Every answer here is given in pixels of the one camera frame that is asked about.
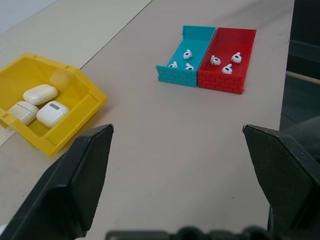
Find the beige tabletop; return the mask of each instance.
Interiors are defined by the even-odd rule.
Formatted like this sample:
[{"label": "beige tabletop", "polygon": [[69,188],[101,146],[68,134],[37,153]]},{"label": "beige tabletop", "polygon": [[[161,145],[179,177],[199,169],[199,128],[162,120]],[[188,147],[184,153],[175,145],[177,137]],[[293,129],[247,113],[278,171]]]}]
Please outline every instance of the beige tabletop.
[{"label": "beige tabletop", "polygon": [[[114,124],[87,239],[110,229],[266,227],[268,202],[242,126],[279,128],[293,5],[154,0],[83,67],[109,101],[80,132]],[[156,65],[168,63],[183,25],[257,29],[244,94],[158,82]],[[0,225],[62,153],[49,159],[18,134],[0,147]]]}]

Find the wireless earbud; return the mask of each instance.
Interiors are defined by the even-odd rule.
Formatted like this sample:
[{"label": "wireless earbud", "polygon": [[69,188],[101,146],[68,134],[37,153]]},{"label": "wireless earbud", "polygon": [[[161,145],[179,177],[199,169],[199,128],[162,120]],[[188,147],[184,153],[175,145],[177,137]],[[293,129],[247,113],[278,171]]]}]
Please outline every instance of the wireless earbud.
[{"label": "wireless earbud", "polygon": [[237,52],[235,55],[231,57],[231,61],[235,64],[241,63],[242,57],[240,56],[240,52]]},{"label": "wireless earbud", "polygon": [[189,49],[187,49],[187,51],[183,54],[183,59],[184,60],[189,60],[192,58],[192,53]]},{"label": "wireless earbud", "polygon": [[212,55],[210,59],[210,64],[213,66],[219,66],[221,64],[221,61],[219,58],[215,57],[215,55]]},{"label": "wireless earbud", "polygon": [[176,61],[174,61],[172,64],[170,64],[169,66],[168,66],[169,68],[177,68],[178,67],[178,65],[177,65],[177,62]]},{"label": "wireless earbud", "polygon": [[222,68],[222,72],[224,74],[232,74],[232,64],[228,64],[227,66],[225,66],[224,68]]},{"label": "wireless earbud", "polygon": [[191,66],[189,63],[186,63],[186,70],[195,70],[195,68],[193,66]]}]

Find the airpods case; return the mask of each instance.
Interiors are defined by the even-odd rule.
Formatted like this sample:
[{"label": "airpods case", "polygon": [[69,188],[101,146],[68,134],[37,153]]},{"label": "airpods case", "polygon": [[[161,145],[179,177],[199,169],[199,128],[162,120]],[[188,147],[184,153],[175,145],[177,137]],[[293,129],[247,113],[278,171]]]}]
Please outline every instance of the airpods case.
[{"label": "airpods case", "polygon": [[7,112],[15,116],[25,125],[28,125],[36,118],[38,111],[39,109],[31,103],[27,101],[19,101],[15,105],[13,105]]},{"label": "airpods case", "polygon": [[40,105],[48,102],[58,95],[58,90],[51,85],[41,84],[24,92],[23,99],[33,105]]},{"label": "airpods case", "polygon": [[67,106],[57,101],[50,101],[38,111],[36,118],[46,127],[52,128],[63,119],[68,112],[69,108]]}]

